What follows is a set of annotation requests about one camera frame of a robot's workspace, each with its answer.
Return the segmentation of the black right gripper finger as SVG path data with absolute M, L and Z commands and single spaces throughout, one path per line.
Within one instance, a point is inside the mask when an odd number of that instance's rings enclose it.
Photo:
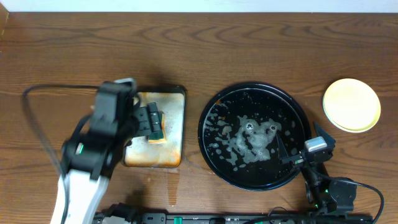
M 332 138 L 326 131 L 324 131 L 316 121 L 313 122 L 313 127 L 317 136 L 322 137 L 325 140 L 327 147 L 335 147 L 335 139 Z
M 282 142 L 279 133 L 276 133 L 277 147 L 279 149 L 279 160 L 281 164 L 287 164 L 290 162 L 290 156 L 287 154 L 284 143 Z

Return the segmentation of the green yellow sponge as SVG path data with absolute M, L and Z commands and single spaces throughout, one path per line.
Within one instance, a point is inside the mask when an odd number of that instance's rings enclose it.
M 167 141 L 165 133 L 165 115 L 163 113 L 161 113 L 160 115 L 161 130 L 159 132 L 152 133 L 148 137 L 149 144 L 162 144 Z

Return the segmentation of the pale yellow plate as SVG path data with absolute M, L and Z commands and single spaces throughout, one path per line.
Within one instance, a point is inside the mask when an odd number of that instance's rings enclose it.
M 370 130 L 381 116 L 376 92 L 365 82 L 353 78 L 333 82 L 323 95 L 322 105 L 330 122 L 349 133 Z

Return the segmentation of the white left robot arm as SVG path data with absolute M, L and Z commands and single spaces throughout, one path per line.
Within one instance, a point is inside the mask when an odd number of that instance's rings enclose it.
M 52 223 L 90 223 L 117 163 L 126 163 L 126 144 L 145 137 L 164 144 L 176 129 L 172 149 L 146 149 L 141 167 L 177 167 L 182 158 L 185 91 L 180 86 L 145 86 L 132 78 L 97 87 L 93 114 L 83 117 L 62 146 L 60 178 Z

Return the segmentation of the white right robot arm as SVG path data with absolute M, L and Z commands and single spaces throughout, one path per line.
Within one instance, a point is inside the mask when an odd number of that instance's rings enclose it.
M 304 149 L 290 158 L 292 168 L 300 170 L 308 201 L 322 215 L 346 215 L 354 210 L 357 186 L 346 177 L 330 177 L 324 165 L 333 157 L 335 139 L 314 122 L 316 137 L 304 142 Z

